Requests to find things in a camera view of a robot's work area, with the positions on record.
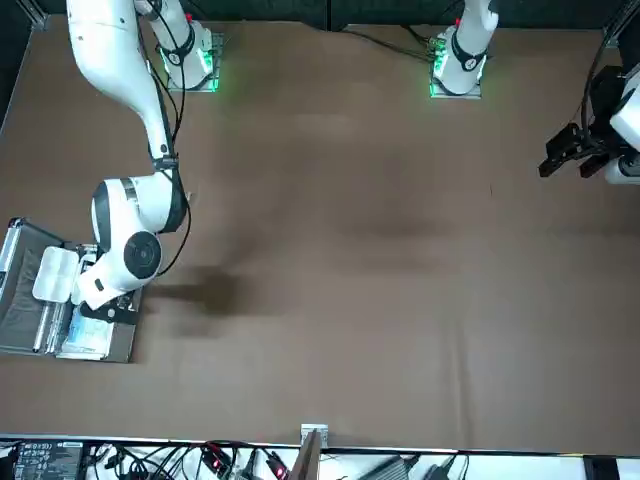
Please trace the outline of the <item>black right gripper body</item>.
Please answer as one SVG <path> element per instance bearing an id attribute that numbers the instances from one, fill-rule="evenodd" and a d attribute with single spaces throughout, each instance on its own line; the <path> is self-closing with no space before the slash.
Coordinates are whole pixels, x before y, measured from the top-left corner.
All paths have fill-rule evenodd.
<path id="1" fill-rule="evenodd" d="M 102 320 L 108 323 L 136 325 L 139 318 L 139 301 L 134 293 L 118 296 L 96 310 L 86 302 L 79 305 L 80 314 L 86 318 Z"/>

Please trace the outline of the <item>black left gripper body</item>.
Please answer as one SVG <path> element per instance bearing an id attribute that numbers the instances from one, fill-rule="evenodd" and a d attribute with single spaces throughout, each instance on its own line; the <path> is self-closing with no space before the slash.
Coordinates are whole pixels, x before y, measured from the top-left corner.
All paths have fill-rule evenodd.
<path id="1" fill-rule="evenodd" d="M 621 143 L 620 136 L 610 125 L 610 119 L 621 100 L 624 85 L 621 66 L 606 65 L 594 76 L 588 96 L 593 119 L 587 119 L 582 134 L 585 149 L 604 150 Z"/>

